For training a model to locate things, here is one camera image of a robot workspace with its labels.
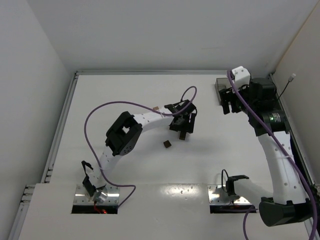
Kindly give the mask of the dark brown wood cube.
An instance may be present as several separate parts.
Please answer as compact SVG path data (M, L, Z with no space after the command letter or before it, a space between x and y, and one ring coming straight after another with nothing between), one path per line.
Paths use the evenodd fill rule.
M163 145L164 145L165 148L169 148L169 147L172 146L172 144L170 143L169 140L164 141L164 142L163 142Z

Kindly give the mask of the smoky transparent plastic bin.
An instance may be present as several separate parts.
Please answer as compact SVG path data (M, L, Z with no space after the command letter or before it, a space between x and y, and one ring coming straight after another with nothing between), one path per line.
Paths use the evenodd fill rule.
M229 82L229 79L227 77L218 77L216 78L214 88L217 95L218 103L221 106L221 95L220 91L229 89L231 87L231 84Z

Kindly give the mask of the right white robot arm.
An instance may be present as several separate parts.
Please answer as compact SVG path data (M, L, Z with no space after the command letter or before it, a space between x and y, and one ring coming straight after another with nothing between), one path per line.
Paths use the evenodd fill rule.
M271 176L272 191L253 183L246 175L228 176L224 191L229 197L244 197L259 211L268 227L313 220L318 208L311 187L295 163L290 125L280 108L277 88L265 78L215 84L223 113L243 112L262 146Z

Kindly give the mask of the dark brown arch block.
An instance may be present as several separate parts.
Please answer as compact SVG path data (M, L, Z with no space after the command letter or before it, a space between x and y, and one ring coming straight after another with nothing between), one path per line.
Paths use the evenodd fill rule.
M179 133L179 139L180 139L181 141L185 141L185 140L186 140L186 137L187 137L187 132L186 132L186 131L181 131L181 132Z

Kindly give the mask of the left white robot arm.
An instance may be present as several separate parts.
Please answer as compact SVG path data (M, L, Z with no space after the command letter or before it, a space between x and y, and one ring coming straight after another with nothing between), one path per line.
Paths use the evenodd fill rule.
M98 157L94 154L100 175L93 177L86 174L82 182L88 196L95 202L105 201L105 186L111 183L107 176L119 160L134 149L142 133L168 127L169 130L178 132L180 139L184 140L186 134L193 133L197 114L197 107L188 99L159 109L150 108L146 113L122 112L106 132L102 155Z

